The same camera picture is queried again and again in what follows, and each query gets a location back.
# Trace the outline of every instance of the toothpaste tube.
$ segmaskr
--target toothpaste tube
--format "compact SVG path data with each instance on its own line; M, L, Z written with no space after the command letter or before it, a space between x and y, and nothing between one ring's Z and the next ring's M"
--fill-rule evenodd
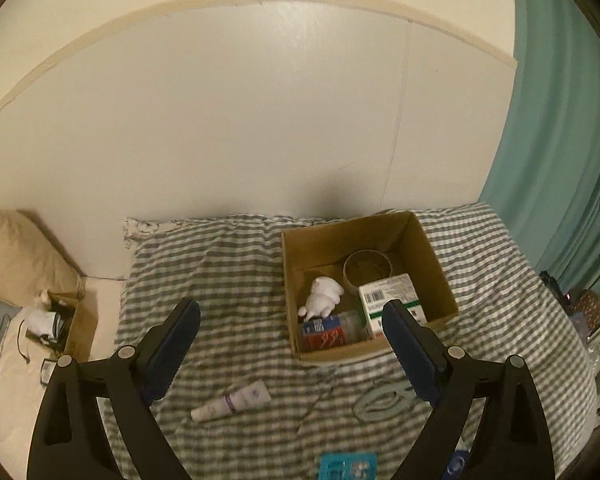
M237 392L222 396L206 403L204 406L191 410L191 418L194 422L205 422L206 420L214 420L244 410L259 408L269 404L270 401L271 397L269 397L267 387L262 380L259 380Z

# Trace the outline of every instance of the blue packet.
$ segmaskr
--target blue packet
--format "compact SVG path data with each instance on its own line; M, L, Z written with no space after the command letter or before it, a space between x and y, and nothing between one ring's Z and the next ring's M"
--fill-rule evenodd
M320 457L318 480L376 480L375 453L325 453Z

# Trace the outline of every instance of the open cardboard box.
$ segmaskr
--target open cardboard box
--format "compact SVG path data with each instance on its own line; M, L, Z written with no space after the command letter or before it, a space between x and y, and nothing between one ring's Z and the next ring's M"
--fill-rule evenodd
M58 359L62 354L69 354L79 363L87 362L91 353L91 345L96 333L98 319L93 312L80 302L78 294L49 292L49 297L56 302L62 301L65 308L74 311L64 349L53 351L53 357Z
M360 343L313 352L303 352L298 341L298 308L304 305L311 284L318 276L329 276L342 284L344 260L360 249L384 253L393 275L408 273L416 289L429 327L435 330L458 313L458 305L446 282L433 248L416 215L388 213L343 222L303 227L282 235L285 264L286 315L293 353L316 364L355 362L391 351L384 336ZM334 314L357 310L360 298L345 293Z

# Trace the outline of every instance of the teal curtain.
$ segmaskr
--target teal curtain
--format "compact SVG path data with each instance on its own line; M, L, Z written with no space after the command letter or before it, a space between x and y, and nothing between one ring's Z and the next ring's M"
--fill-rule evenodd
M516 0L518 61L480 199L563 290L600 273L600 39L573 0ZM594 290L600 294L600 280Z

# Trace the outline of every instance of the barcode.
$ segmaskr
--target barcode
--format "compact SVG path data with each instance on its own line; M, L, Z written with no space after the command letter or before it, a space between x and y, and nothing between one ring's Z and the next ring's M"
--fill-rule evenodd
M384 300L384 292L380 288L373 290L365 294L365 300L367 303L375 303L376 301Z

